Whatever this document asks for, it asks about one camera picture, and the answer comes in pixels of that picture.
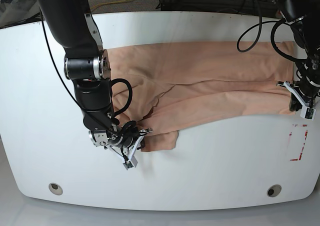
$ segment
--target white table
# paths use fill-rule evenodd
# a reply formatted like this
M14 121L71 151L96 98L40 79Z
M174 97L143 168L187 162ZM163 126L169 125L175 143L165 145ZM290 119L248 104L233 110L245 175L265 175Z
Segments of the white table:
M267 206L188 212L85 207L20 193L0 140L1 226L317 226L320 191L306 199Z
M95 16L105 49L181 41L236 41L256 17L201 12L134 12ZM263 27L269 41L272 25ZM63 48L50 34L51 50L63 75ZM244 40L256 37L252 31ZM278 41L293 40L281 27ZM54 71L40 23L0 30L0 132L19 190L26 196L75 205L155 211L249 207L304 199L320 172L320 117L246 116L180 132L176 148L137 154L137 169L95 148L82 114ZM304 57L303 50L297 50ZM70 90L72 83L66 80ZM288 144L292 124L308 124ZM63 194L52 194L56 183ZM267 196L272 185L282 191Z

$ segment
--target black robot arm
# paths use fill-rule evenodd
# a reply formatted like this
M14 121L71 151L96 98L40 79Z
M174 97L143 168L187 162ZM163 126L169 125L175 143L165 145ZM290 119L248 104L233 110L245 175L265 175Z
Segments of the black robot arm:
M73 82L75 100L93 144L111 150L126 169L135 167L134 153L144 146L143 137L151 129L138 130L135 121L120 127L115 118L129 107L132 89L125 79L111 80L108 53L103 50L88 0L37 1L53 37L65 50L65 76ZM112 104L112 85L116 83L126 84L129 90L127 104L118 112Z
M302 109L301 116L314 119L316 110L313 108L320 90L320 10L314 0L273 0L283 15L271 31L271 43L274 49L283 57L295 62L300 81L282 84L292 92L290 110ZM277 28L284 23L290 23L295 42L305 49L307 58L297 59L281 52L275 43Z

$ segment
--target peach cloth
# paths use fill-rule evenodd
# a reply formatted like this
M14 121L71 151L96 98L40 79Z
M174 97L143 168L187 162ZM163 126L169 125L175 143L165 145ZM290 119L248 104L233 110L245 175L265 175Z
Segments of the peach cloth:
M247 48L251 42L241 43ZM278 43L293 55L293 43ZM293 80L293 63L269 42L239 53L236 42L179 42L135 45L108 50L112 79L130 82L133 99L117 118L152 128L144 152L171 150L178 130L212 121L255 114L291 114L291 94L277 81ZM114 110L128 90L112 87Z

